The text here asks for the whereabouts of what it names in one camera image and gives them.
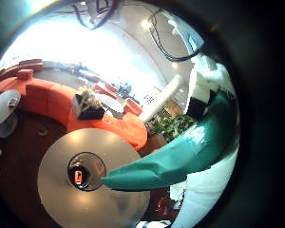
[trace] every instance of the wooden floor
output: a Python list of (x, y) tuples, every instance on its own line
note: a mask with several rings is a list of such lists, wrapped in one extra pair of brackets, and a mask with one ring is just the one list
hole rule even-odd
[[(29, 228), (60, 227), (45, 211), (37, 190), (38, 167), (48, 148), (66, 134), (61, 124), (50, 118), (17, 110), (19, 123), (6, 139), (0, 139), (4, 154), (0, 157), (0, 195), (10, 210)], [(45, 126), (48, 134), (37, 131)], [(151, 191), (151, 199), (142, 220), (159, 220), (157, 202), (167, 189)]]

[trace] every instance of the black wire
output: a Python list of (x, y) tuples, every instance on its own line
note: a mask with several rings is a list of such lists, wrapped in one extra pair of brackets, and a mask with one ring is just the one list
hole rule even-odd
[(83, 26), (88, 28), (89, 30), (94, 30), (97, 29), (99, 27), (101, 27), (102, 25), (105, 24), (105, 22), (113, 15), (114, 11), (117, 9), (117, 7), (119, 6), (120, 0), (112, 0), (112, 5), (111, 7), (109, 7), (109, 9), (107, 10), (107, 14), (104, 16), (104, 18), (94, 27), (89, 27), (86, 25), (86, 23), (83, 21), (80, 12), (77, 8), (76, 5), (72, 5), (72, 7), (74, 8), (77, 20), (79, 21), (79, 23)]
[[(87, 12), (87, 10), (78, 10), (79, 13)], [(75, 11), (54, 11), (54, 13), (65, 13), (65, 14), (72, 14), (76, 13)]]
[(149, 32), (151, 34), (151, 38), (154, 41), (155, 45), (158, 47), (158, 49), (163, 53), (163, 55), (166, 57), (171, 62), (183, 62), (191, 59), (192, 57), (196, 56), (199, 54), (200, 49), (196, 49), (192, 54), (187, 55), (187, 56), (182, 56), (182, 57), (175, 57), (170, 55), (165, 48), (162, 45), (161, 38), (159, 35), (159, 32), (157, 30), (157, 20), (156, 20), (156, 14), (161, 12), (162, 9), (158, 9), (154, 13), (151, 14), (151, 16), (148, 18), (148, 22), (151, 24), (151, 27), (149, 28)]
[(96, 0), (96, 11), (98, 12), (98, 14), (104, 13), (107, 9), (109, 9), (109, 4), (107, 0), (105, 1), (105, 7), (100, 8), (99, 7), (99, 0)]

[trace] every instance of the green fabric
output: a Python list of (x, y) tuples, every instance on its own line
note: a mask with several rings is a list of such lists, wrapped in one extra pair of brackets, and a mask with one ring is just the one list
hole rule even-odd
[(111, 189), (142, 191), (185, 181), (215, 162), (235, 138), (237, 109), (219, 91), (196, 125), (158, 151), (114, 169), (101, 182)]

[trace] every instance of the red sofa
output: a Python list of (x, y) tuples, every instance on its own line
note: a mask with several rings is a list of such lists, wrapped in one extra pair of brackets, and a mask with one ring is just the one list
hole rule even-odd
[(126, 98), (123, 102), (123, 114), (128, 112), (134, 114), (135, 116), (139, 116), (143, 111), (136, 102), (130, 98)]
[(35, 79), (32, 69), (21, 69), (16, 77), (0, 82), (0, 93), (16, 89), (21, 94), (20, 109), (48, 116), (66, 127), (66, 132), (93, 127), (114, 132), (130, 143), (136, 150), (147, 140), (147, 131), (142, 121), (127, 113), (122, 120), (104, 114), (101, 120), (77, 120), (71, 109), (75, 90), (57, 83)]

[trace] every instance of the small red object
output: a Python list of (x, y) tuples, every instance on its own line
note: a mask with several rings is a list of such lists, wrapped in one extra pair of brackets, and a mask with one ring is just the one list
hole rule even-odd
[(75, 171), (74, 180), (75, 180), (75, 183), (77, 183), (77, 184), (81, 184), (83, 182), (82, 171), (79, 171), (79, 170)]

